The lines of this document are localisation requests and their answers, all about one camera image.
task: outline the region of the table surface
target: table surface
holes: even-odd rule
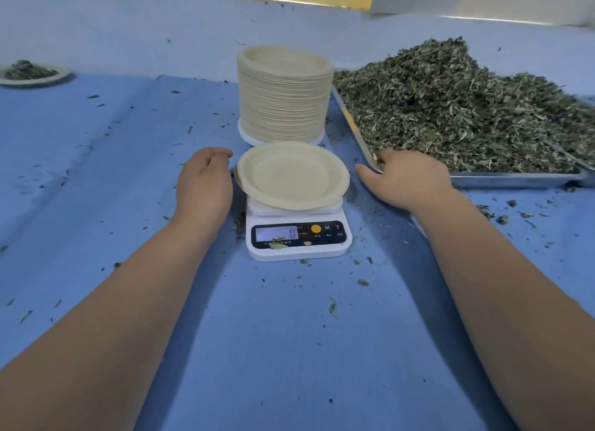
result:
[[[166,224],[194,151],[230,147],[234,165],[249,149],[234,83],[79,75],[0,89],[0,116],[0,366]],[[334,103],[327,121],[323,144],[352,175],[349,252],[253,261],[233,229],[245,208],[235,186],[138,431],[516,429],[426,239],[362,187],[353,172],[362,157]],[[509,215],[495,225],[595,315],[595,191],[468,194]]]

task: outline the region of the stack of paper plates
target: stack of paper plates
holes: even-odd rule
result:
[[[325,207],[349,187],[349,172],[338,156],[294,141],[250,149],[237,163],[236,179],[251,198],[289,210]]]
[[[283,46],[251,46],[237,55],[242,131],[260,142],[312,142],[324,131],[333,66]]]

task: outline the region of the small plate with herbs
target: small plate with herbs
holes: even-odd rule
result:
[[[0,85],[42,86],[61,81],[70,74],[66,68],[49,63],[20,59],[11,66],[0,66]]]

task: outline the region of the hand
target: hand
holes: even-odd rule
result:
[[[231,149],[203,148],[184,164],[176,186],[172,222],[202,226],[214,236],[231,207]]]
[[[445,194],[455,191],[448,168],[435,158],[417,151],[387,149],[380,154],[384,174],[356,165],[359,178],[379,199],[395,207],[416,213]]]

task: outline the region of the paper plate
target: paper plate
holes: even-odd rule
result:
[[[338,156],[296,141],[250,149],[238,161],[236,173],[247,195],[279,209],[324,207],[349,187],[349,172]]]
[[[5,86],[41,86],[41,85],[49,85],[50,83],[55,83],[57,81],[62,80],[67,75],[70,74],[70,71],[65,67],[55,66],[49,63],[34,63],[38,66],[43,66],[49,70],[55,70],[58,73],[50,76],[44,77],[43,79],[33,79],[33,80],[9,80],[4,78],[4,73],[11,69],[11,66],[0,66],[0,85]]]

